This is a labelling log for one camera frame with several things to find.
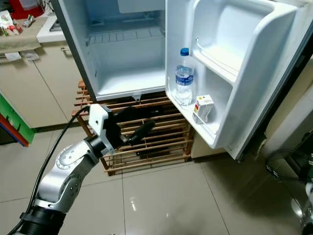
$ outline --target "tiled floor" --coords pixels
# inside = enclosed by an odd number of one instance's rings
[[[0,235],[18,221],[38,170],[60,131],[29,148],[0,146]],[[65,134],[56,151],[85,137]],[[193,162],[113,177],[98,164],[86,177],[61,235],[298,235],[290,195],[260,164]]]

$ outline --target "red object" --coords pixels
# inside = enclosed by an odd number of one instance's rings
[[[0,114],[0,126],[3,126],[4,129],[9,132],[9,134],[16,139],[18,142],[20,142],[23,146],[28,147],[29,143],[25,138],[17,131],[15,128],[9,123],[8,120]]]
[[[24,10],[19,0],[10,0],[10,5],[13,8],[11,18],[16,20],[27,19],[28,15],[38,17],[45,12],[41,6],[34,7],[30,10]]]

